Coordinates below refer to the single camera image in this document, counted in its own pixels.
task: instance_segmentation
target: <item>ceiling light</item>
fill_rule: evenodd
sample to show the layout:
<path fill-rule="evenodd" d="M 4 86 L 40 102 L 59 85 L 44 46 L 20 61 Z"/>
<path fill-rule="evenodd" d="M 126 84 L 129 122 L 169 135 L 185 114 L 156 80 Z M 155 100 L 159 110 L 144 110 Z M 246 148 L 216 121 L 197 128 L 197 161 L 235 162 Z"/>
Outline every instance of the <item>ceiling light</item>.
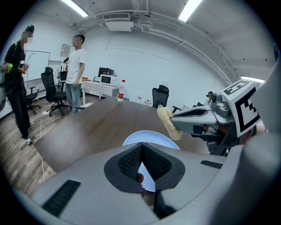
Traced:
<path fill-rule="evenodd" d="M 179 20 L 186 22 L 202 1 L 203 0 L 188 0 L 184 7 L 184 10 L 180 14 Z"/>
<path fill-rule="evenodd" d="M 74 1 L 72 0 L 61 0 L 68 6 L 70 6 L 72 9 L 74 9 L 76 12 L 78 12 L 81 16 L 86 17 L 89 14 L 87 14 L 79 5 L 77 5 Z"/>
<path fill-rule="evenodd" d="M 265 80 L 263 79 L 258 79 L 258 78 L 254 78 L 254 77 L 250 77 L 250 76 L 241 76 L 241 79 L 243 80 L 251 80 L 251 81 L 255 81 L 255 82 L 259 82 L 259 83 L 264 83 Z"/>

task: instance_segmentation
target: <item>white table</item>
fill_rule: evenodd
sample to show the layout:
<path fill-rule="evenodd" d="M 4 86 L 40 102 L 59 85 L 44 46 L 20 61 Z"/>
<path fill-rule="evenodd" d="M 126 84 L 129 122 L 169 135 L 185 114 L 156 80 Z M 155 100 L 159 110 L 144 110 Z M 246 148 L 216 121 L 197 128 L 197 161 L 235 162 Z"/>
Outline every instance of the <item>white table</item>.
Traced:
<path fill-rule="evenodd" d="M 109 96 L 118 95 L 119 87 L 113 87 L 110 85 L 100 84 L 94 81 L 82 81 L 82 93 L 83 93 L 83 105 L 86 103 L 85 100 L 85 91 L 96 91 L 99 93 L 99 98 L 101 98 L 101 94 L 106 94 Z"/>

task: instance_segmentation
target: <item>wooden floor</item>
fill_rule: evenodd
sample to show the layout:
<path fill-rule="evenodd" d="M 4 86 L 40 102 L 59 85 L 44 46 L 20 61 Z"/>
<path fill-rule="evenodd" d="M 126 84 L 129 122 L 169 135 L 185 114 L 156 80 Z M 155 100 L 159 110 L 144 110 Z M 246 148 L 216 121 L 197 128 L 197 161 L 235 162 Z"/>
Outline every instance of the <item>wooden floor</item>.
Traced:
<path fill-rule="evenodd" d="M 98 97 L 86 96 L 87 103 L 95 103 L 97 101 L 99 101 Z M 40 139 L 40 121 L 42 108 L 45 103 L 45 99 L 34 103 L 35 105 L 41 106 L 41 109 L 35 109 L 37 112 L 36 115 L 34 115 L 32 111 L 29 111 L 30 122 L 34 124 L 34 127 L 29 132 L 29 137 L 32 139 L 33 143 Z M 50 107 L 51 105 L 46 105 L 44 110 L 49 110 Z M 52 113 L 52 117 L 43 115 L 41 136 L 51 132 L 54 127 L 64 120 L 67 120 L 69 116 L 72 115 L 71 109 L 69 108 L 65 108 L 63 111 L 65 116 L 61 116 L 59 110 L 55 110 Z M 26 195 L 31 196 L 40 184 L 44 182 L 41 155 L 37 152 L 34 144 L 26 145 L 25 141 L 22 139 L 15 123 L 14 114 L 11 114 L 4 120 L 0 121 L 0 128 L 1 166 L 6 173 L 10 185 Z M 45 180 L 55 175 L 52 168 L 44 161 L 43 167 L 45 171 Z"/>

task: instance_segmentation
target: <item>yellow sponge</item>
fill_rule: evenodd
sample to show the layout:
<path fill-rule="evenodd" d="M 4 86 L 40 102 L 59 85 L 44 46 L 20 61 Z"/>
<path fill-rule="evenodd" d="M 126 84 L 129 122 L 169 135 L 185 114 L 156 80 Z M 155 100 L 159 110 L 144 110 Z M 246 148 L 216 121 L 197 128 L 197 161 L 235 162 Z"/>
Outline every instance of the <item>yellow sponge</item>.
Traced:
<path fill-rule="evenodd" d="M 165 128 L 167 129 L 170 137 L 175 141 L 180 140 L 182 137 L 182 131 L 178 131 L 170 121 L 170 118 L 173 117 L 171 111 L 167 107 L 159 105 L 157 109 L 157 114 L 162 123 L 164 124 Z"/>

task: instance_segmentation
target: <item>chair headrest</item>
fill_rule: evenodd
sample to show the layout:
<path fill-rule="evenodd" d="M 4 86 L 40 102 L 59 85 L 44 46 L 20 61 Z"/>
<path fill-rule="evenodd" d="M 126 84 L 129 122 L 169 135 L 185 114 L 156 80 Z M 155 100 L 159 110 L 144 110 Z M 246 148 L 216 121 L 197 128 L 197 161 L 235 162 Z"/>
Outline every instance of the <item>chair headrest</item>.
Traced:
<path fill-rule="evenodd" d="M 169 89 L 164 86 L 164 85 L 159 85 L 159 88 L 157 90 L 158 92 L 164 93 L 164 94 L 168 94 L 169 93 Z"/>
<path fill-rule="evenodd" d="M 53 73 L 53 69 L 51 67 L 45 67 L 44 73 Z"/>

